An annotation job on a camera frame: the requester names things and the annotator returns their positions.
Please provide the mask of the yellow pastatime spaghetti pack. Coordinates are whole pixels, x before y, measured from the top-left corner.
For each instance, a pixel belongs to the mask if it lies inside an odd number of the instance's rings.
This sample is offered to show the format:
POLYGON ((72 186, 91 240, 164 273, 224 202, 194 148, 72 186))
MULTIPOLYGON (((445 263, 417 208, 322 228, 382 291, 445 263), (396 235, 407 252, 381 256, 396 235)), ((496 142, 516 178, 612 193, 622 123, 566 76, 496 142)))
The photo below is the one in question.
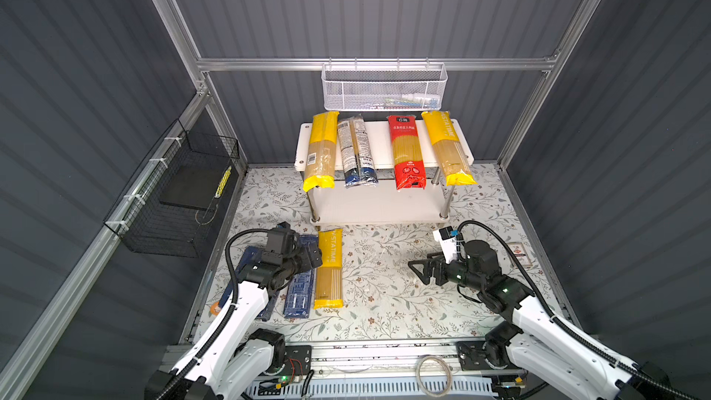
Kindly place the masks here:
POLYGON ((340 309, 343 296, 343 230, 321 231, 318 248, 322 264, 317 268, 314 309, 340 309))
POLYGON ((448 112, 425 111, 424 120, 434 155, 447 186, 475 185, 463 146, 448 112))

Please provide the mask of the red spaghetti pack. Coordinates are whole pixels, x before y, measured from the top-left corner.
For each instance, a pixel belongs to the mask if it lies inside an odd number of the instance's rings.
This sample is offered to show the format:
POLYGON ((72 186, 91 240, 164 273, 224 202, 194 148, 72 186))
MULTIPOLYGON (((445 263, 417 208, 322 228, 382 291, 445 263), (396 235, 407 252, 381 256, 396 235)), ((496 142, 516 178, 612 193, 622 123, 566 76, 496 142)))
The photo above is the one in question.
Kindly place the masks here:
POLYGON ((424 189, 427 176, 416 118, 392 115, 388 117, 388 124, 394 156, 396 189, 424 189))

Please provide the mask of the blue white spaghetti pack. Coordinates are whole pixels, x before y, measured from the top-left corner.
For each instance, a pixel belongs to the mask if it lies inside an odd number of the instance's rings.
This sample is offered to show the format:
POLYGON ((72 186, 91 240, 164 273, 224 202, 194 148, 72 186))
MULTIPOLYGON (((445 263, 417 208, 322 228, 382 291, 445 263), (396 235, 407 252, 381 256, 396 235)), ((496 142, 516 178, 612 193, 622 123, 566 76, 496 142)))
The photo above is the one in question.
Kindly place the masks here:
POLYGON ((342 120, 337 125, 338 142, 346 189, 379 183, 366 123, 361 116, 342 120))

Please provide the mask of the yellow spaghetti pack barcode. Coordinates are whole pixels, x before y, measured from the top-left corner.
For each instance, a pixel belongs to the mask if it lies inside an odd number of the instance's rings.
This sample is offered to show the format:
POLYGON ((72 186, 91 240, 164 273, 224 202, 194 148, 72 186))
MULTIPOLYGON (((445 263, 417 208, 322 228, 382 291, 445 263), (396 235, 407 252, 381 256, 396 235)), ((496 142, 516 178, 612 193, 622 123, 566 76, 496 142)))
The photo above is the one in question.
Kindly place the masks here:
POLYGON ((303 190, 335 187, 335 156, 339 112, 316 115, 311 124, 303 190))

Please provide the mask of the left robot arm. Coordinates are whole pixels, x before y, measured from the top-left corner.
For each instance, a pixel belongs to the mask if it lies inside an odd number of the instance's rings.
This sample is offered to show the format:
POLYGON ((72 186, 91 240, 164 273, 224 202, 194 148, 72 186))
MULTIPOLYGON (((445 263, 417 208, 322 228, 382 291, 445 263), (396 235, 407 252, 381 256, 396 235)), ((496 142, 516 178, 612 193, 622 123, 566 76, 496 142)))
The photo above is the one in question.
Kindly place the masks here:
POLYGON ((197 344, 168 371, 158 370, 144 389, 145 399, 238 399, 263 373, 281 370, 286 359, 284 335, 250 325, 275 294, 294 276, 322 265, 315 244, 304 244, 289 223, 271 229, 240 231, 227 240, 224 257, 231 297, 197 344), (267 235, 253 260, 237 270, 231 247, 252 234, 267 235))

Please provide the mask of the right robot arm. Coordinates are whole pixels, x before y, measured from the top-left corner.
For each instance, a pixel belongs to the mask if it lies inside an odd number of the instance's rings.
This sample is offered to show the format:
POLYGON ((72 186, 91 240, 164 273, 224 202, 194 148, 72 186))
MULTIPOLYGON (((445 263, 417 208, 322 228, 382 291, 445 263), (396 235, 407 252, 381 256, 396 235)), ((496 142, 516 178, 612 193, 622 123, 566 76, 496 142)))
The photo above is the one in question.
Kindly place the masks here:
POLYGON ((474 290, 476 301, 500 316, 479 351, 490 367, 527 370, 571 399, 688 398, 659 366, 635 362, 555 313, 511 247, 496 235, 521 276, 505 274, 490 244, 464 239, 468 224, 434 231, 440 251, 407 266, 423 284, 474 290))

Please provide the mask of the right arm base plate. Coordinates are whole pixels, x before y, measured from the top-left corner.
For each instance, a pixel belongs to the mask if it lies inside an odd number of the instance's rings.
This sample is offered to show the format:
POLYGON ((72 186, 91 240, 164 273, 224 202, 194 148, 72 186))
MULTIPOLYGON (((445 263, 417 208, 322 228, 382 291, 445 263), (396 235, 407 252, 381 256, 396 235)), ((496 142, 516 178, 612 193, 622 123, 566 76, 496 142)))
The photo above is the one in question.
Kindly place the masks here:
POLYGON ((507 365, 497 366, 488 359, 484 341, 458 341, 455 343, 461 370, 505 370, 507 365))

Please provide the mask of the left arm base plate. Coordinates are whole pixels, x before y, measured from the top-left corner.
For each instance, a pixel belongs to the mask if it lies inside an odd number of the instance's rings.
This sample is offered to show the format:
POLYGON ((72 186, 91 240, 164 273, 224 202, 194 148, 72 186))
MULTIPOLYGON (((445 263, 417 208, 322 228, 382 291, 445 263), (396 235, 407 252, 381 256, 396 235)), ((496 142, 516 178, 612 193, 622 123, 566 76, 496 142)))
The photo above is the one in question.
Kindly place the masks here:
POLYGON ((286 346, 281 363, 262 375, 272 378, 285 377, 287 380, 292 376, 306 376, 311 371, 312 354, 312 346, 286 346))

